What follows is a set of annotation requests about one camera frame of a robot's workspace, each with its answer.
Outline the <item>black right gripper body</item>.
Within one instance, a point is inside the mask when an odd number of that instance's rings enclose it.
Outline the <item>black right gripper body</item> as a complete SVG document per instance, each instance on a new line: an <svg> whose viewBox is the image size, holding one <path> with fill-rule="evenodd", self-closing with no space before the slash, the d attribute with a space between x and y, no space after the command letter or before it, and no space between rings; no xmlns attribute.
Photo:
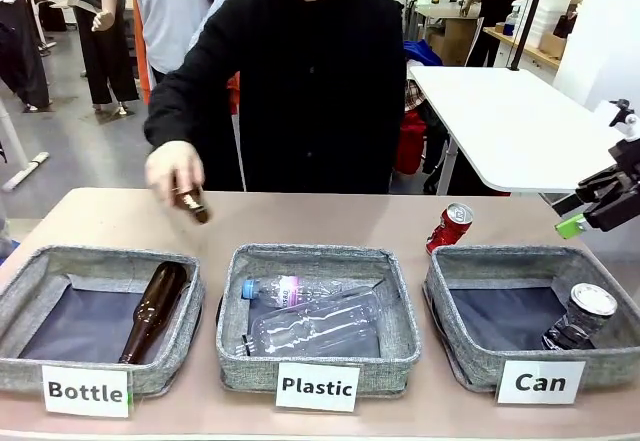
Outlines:
<svg viewBox="0 0 640 441"><path fill-rule="evenodd" d="M608 198L618 201L624 196L639 194L639 140L621 140L609 149L609 154L615 161L611 167L610 178L612 187Z"/></svg>

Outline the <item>person's right hand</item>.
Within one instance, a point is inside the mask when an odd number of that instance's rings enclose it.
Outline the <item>person's right hand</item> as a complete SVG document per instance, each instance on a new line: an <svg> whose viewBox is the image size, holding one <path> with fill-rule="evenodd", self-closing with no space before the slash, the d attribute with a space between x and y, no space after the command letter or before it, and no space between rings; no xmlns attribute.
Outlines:
<svg viewBox="0 0 640 441"><path fill-rule="evenodd" d="M147 186L160 201L175 205L175 195L200 189L204 168L194 146L185 141L169 141L149 154L145 162Z"/></svg>

